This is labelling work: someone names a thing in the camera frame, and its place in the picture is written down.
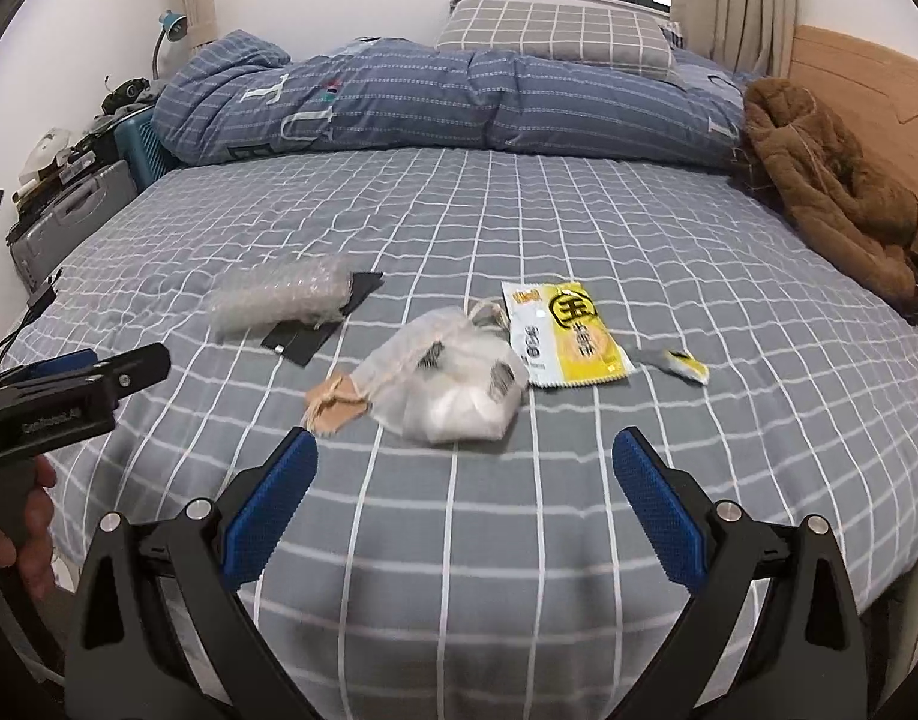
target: brown paper tag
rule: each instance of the brown paper tag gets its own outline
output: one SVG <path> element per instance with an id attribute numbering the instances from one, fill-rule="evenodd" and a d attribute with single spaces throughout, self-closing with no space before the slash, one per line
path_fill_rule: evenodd
<path id="1" fill-rule="evenodd" d="M 333 373 L 305 394 L 307 408 L 321 401 L 323 405 L 319 412 L 309 415 L 307 428 L 324 436 L 335 433 L 347 422 L 369 410 L 369 402 L 356 391 L 352 379 L 341 372 Z"/>

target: metal bolt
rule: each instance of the metal bolt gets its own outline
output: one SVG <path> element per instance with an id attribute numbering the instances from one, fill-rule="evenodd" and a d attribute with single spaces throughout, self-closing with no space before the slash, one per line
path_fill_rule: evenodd
<path id="1" fill-rule="evenodd" d="M 185 507 L 185 515 L 189 519 L 206 519 L 212 511 L 212 504 L 206 498 L 196 498 Z"/>
<path id="2" fill-rule="evenodd" d="M 829 524 L 826 522 L 826 518 L 819 517 L 819 514 L 813 514 L 812 517 L 806 520 L 806 525 L 817 536 L 825 536 L 829 532 Z"/>
<path id="3" fill-rule="evenodd" d="M 726 522 L 736 522 L 742 517 L 742 509 L 739 504 L 731 501 L 720 501 L 715 506 L 715 513 L 719 515 L 719 519 L 724 519 Z"/>
<path id="4" fill-rule="evenodd" d="M 122 517 L 115 512 L 109 512 L 105 517 L 99 520 L 99 527 L 106 533 L 112 533 L 112 531 L 115 531 L 115 529 L 119 527 L 120 522 L 122 522 Z"/>

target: gray plaid pillow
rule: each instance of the gray plaid pillow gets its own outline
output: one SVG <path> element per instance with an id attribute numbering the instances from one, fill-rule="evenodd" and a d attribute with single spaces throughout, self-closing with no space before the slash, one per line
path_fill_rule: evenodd
<path id="1" fill-rule="evenodd" d="M 672 48 L 656 20 L 624 7 L 462 0 L 436 47 L 511 49 L 680 85 Z"/>

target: yellow snack package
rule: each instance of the yellow snack package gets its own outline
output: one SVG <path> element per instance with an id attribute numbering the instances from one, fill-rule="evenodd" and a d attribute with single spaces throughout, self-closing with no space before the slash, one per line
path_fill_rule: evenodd
<path id="1" fill-rule="evenodd" d="M 502 282 L 509 312 L 509 343 L 535 386 L 581 386 L 622 379 L 633 370 L 577 281 L 566 284 Z"/>

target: gray plaid bedsheet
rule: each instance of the gray plaid bedsheet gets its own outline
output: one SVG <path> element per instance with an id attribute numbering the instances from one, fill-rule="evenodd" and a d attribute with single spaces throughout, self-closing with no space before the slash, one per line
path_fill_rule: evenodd
<path id="1" fill-rule="evenodd" d="M 385 285 L 305 370 L 261 331 L 208 341 L 217 274 L 338 250 Z M 163 341 L 174 368 L 115 432 L 54 455 L 59 547 L 81 560 L 108 509 L 142 521 L 216 495 L 333 367 L 520 278 L 581 280 L 621 343 L 688 348 L 710 386 L 638 370 L 531 391 L 497 445 L 405 445 L 369 418 L 320 440 L 315 483 L 241 597 L 326 718 L 614 706 L 686 602 L 611 475 L 626 425 L 713 499 L 779 522 L 825 515 L 859 605 L 917 557 L 918 334 L 891 309 L 724 176 L 438 148 L 172 172 L 70 255 L 19 359 Z M 762 601 L 757 587 L 710 695 Z"/>

